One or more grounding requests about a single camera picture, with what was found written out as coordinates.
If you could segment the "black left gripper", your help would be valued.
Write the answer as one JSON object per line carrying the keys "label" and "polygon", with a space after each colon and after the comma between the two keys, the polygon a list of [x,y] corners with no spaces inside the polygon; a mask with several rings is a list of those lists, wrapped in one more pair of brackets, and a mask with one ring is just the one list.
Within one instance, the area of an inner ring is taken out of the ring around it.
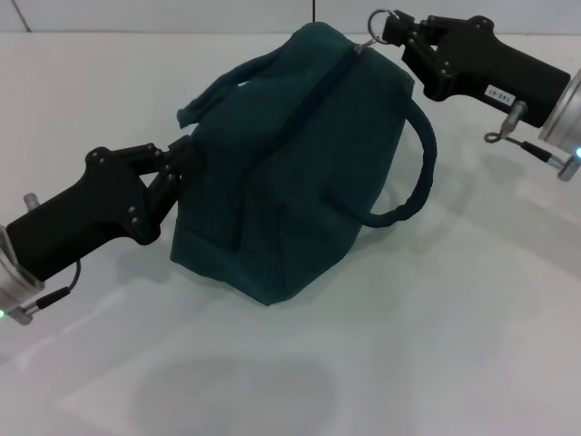
{"label": "black left gripper", "polygon": [[[150,244],[180,198],[182,177],[204,167],[189,135],[166,150],[153,143],[99,147],[73,186],[8,224],[16,260],[43,282],[113,239]],[[146,187],[141,176],[153,173]]]}

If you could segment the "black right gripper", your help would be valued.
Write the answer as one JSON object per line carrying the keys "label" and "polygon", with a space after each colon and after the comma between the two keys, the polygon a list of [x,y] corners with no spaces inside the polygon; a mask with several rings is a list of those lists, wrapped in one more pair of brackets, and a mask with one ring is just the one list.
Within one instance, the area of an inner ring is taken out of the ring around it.
{"label": "black right gripper", "polygon": [[405,44],[402,60],[428,98],[465,95],[506,114],[522,102],[527,110],[521,121],[534,127],[544,124],[571,80],[569,73],[502,43],[484,16],[430,15],[417,23],[402,11],[388,11],[381,41]]}

